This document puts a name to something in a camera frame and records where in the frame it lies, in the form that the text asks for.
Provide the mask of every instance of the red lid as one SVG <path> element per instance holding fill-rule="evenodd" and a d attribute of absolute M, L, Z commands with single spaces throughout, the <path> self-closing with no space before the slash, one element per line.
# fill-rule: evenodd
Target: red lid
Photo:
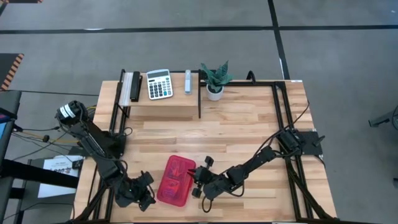
<path fill-rule="evenodd" d="M 179 156 L 170 156 L 157 191 L 157 199 L 178 207 L 184 206 L 193 182 L 187 172 L 195 167 L 195 161 Z"/>

